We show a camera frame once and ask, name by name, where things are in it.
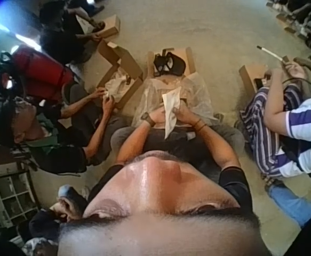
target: blue jeans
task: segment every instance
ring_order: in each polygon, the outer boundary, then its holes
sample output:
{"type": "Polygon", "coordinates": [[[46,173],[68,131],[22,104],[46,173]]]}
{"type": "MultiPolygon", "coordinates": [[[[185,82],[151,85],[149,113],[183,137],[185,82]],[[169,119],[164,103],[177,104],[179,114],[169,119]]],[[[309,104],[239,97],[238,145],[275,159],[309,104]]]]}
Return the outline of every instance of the blue jeans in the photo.
{"type": "Polygon", "coordinates": [[[278,207],[302,228],[311,218],[311,202],[295,195],[285,184],[274,184],[268,190],[278,207]]]}

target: striped shirt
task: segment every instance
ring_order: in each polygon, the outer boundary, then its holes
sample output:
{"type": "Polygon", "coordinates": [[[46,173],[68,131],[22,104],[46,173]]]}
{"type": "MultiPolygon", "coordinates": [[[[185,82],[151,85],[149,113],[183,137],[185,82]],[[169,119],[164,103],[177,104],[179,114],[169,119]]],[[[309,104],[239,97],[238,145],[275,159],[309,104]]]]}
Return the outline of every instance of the striped shirt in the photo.
{"type": "MultiPolygon", "coordinates": [[[[297,109],[286,112],[286,129],[288,136],[311,142],[311,99],[304,101],[297,109]]],[[[288,160],[282,149],[276,154],[280,173],[284,177],[296,176],[302,173],[311,173],[311,147],[298,154],[299,164],[288,160]]]]}

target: clear plastic wrap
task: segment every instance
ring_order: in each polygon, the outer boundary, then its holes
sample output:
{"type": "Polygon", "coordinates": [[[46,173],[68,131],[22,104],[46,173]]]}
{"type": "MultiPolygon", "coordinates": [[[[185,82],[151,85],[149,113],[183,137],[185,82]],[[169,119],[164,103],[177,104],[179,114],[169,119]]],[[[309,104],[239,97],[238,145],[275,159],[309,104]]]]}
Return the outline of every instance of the clear plastic wrap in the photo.
{"type": "Polygon", "coordinates": [[[183,79],[174,79],[167,84],[159,79],[148,78],[144,81],[144,85],[145,90],[132,122],[134,127],[140,124],[144,112],[151,112],[160,106],[163,93],[180,86],[180,97],[186,99],[186,104],[192,112],[199,115],[207,125],[211,125],[211,119],[215,119],[206,83],[197,72],[183,79]]]}

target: red bag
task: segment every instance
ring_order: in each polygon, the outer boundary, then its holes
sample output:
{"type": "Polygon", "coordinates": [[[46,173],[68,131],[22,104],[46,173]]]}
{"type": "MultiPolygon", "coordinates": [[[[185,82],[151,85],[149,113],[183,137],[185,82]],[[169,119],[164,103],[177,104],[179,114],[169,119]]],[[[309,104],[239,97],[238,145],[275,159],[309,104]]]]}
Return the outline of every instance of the red bag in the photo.
{"type": "Polygon", "coordinates": [[[60,103],[62,87],[74,80],[71,69],[26,45],[20,45],[12,59],[25,78],[23,85],[28,96],[60,103]]]}

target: concrete floor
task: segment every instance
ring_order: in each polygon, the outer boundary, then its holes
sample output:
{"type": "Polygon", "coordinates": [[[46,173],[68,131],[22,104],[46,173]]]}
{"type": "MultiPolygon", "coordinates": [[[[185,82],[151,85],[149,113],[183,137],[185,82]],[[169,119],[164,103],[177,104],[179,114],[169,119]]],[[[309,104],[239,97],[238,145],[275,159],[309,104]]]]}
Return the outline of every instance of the concrete floor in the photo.
{"type": "MultiPolygon", "coordinates": [[[[261,45],[280,55],[306,57],[311,54],[303,41],[287,34],[265,7],[265,0],[106,0],[106,9],[96,19],[117,14],[121,32],[113,42],[128,49],[146,70],[148,51],[167,47],[190,46],[197,71],[204,77],[215,111],[227,113],[233,121],[235,111],[246,104],[239,68],[244,64],[264,63],[278,67],[272,57],[256,49],[261,45]]],[[[84,65],[85,87],[96,86],[108,69],[94,54],[84,65]]],[[[132,115],[142,94],[142,87],[132,97],[123,113],[132,115]]],[[[112,157],[78,177],[61,177],[43,171],[32,173],[34,186],[43,205],[54,203],[57,189],[71,184],[76,189],[92,187],[102,176],[112,157]]],[[[255,163],[244,154],[241,163],[251,186],[254,210],[262,223],[262,234],[275,255],[282,255],[299,232],[264,191],[255,163]]],[[[299,196],[311,199],[311,181],[296,177],[286,181],[299,196]]]]}

